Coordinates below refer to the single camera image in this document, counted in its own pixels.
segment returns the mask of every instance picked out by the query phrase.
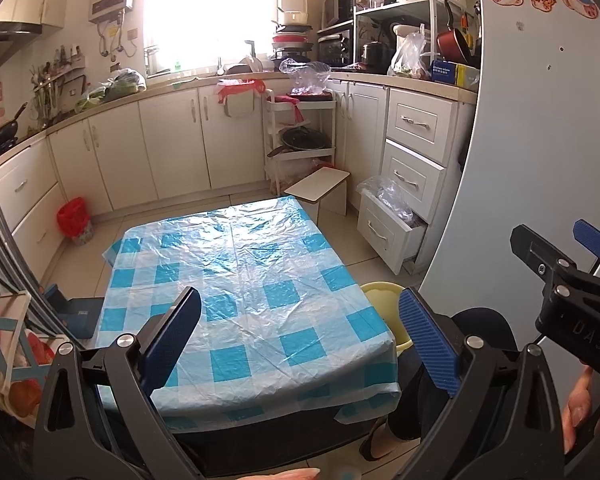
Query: yellow bowl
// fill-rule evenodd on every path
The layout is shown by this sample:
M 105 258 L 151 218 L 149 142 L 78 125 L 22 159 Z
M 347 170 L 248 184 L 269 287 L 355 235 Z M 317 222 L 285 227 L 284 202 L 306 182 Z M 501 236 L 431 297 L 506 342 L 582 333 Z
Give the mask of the yellow bowl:
M 398 315 L 398 298 L 404 287 L 397 283 L 371 282 L 360 287 L 395 337 L 395 351 L 398 355 L 413 345 Z

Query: bright window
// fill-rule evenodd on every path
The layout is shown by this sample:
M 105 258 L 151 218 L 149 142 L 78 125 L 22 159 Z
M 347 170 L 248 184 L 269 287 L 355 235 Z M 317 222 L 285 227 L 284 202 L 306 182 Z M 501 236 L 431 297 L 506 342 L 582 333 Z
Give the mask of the bright window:
M 144 0 L 144 45 L 156 45 L 158 70 L 214 68 L 240 61 L 255 41 L 271 51 L 276 0 Z

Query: human hand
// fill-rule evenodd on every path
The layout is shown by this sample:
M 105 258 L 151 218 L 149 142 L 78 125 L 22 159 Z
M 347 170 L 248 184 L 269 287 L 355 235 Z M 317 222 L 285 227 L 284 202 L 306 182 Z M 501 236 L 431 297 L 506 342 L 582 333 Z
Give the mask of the human hand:
M 243 476 L 238 480 L 314 480 L 320 470 L 316 467 L 309 467 L 304 469 L 291 469 L 290 471 L 283 471 L 277 475 L 256 475 L 256 476 Z
M 585 366 L 582 375 L 569 394 L 567 405 L 562 412 L 562 437 L 564 439 L 564 453 L 573 449 L 576 443 L 576 428 L 586 420 L 591 413 L 591 394 L 589 385 L 593 368 Z

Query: blue checkered tablecloth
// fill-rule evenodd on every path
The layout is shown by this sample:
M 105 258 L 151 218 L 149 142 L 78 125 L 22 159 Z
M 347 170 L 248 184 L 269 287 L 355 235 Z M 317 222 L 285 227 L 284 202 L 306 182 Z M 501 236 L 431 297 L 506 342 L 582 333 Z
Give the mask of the blue checkered tablecloth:
M 104 253 L 113 272 L 97 346 L 137 333 L 184 286 L 203 313 L 152 401 L 175 432 L 342 406 L 358 422 L 400 397 L 392 334 L 293 197 L 135 227 Z M 103 388 L 105 406 L 113 407 Z

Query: person's leg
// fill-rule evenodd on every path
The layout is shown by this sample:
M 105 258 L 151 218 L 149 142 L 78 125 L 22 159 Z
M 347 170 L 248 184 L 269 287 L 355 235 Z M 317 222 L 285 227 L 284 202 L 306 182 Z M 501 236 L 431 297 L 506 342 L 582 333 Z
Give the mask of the person's leg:
M 467 336 L 480 336 L 494 348 L 517 349 L 509 323 L 495 310 L 471 308 L 455 314 L 452 319 Z M 368 460 L 376 460 L 404 441 L 426 436 L 448 399 L 446 391 L 435 387 L 422 365 L 403 389 L 398 407 L 387 416 L 386 423 L 374 430 L 360 447 L 361 453 Z M 365 444 L 368 444 L 371 457 L 363 452 Z

